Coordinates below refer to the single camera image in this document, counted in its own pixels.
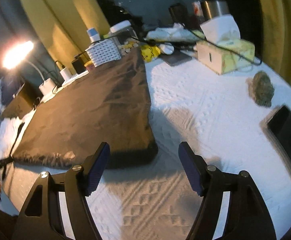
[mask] blue cap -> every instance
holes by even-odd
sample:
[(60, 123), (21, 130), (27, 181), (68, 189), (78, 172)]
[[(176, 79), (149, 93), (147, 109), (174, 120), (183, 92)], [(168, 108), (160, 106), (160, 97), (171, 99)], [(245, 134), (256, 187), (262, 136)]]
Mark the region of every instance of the blue cap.
[(99, 34), (95, 28), (88, 29), (87, 33), (88, 33), (89, 37), (93, 37), (94, 35)]

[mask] white tablecloth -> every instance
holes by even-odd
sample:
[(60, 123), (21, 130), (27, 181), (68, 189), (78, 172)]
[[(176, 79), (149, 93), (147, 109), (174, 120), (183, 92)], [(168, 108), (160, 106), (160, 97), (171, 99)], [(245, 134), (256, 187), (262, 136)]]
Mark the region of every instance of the white tablecloth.
[[(275, 87), (270, 109), (248, 96), (247, 79), (268, 73)], [(269, 209), (277, 238), (291, 226), (291, 174), (260, 124), (275, 109), (291, 108), (291, 87), (263, 64), (250, 72), (218, 76), (196, 60), (170, 67), (161, 60), (146, 65), (151, 95), (149, 122), (159, 146), (151, 165), (105, 171), (87, 198), (103, 239), (185, 239), (201, 198), (191, 190), (177, 152), (187, 141), (196, 154), (224, 172), (247, 170)], [(45, 167), (8, 167), (4, 191), (18, 210)], [(63, 224), (71, 226), (61, 196)], [(215, 237), (223, 232), (227, 205)]]

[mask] woven plastic basket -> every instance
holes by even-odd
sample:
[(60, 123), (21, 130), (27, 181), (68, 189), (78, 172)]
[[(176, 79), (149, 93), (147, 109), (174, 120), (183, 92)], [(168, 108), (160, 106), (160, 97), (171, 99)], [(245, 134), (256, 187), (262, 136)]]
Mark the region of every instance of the woven plastic basket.
[(95, 67), (103, 63), (121, 59), (121, 53), (112, 39), (90, 45), (86, 50)]

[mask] yellow curtain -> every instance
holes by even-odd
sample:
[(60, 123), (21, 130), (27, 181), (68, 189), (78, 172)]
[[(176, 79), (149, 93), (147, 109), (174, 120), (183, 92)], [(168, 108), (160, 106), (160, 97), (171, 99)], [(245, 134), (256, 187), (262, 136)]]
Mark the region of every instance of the yellow curtain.
[(71, 72), (74, 56), (90, 45), (87, 29), (108, 33), (109, 24), (96, 0), (20, 0), (38, 37), (54, 60)]
[(260, 0), (263, 61), (291, 85), (291, 0)]

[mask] stainless steel container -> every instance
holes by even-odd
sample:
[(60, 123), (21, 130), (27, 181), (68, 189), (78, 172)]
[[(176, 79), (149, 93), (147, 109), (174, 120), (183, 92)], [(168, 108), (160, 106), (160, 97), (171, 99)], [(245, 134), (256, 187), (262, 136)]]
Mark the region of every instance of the stainless steel container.
[(222, 0), (206, 0), (200, 3), (206, 21), (225, 14), (230, 14), (228, 4)]

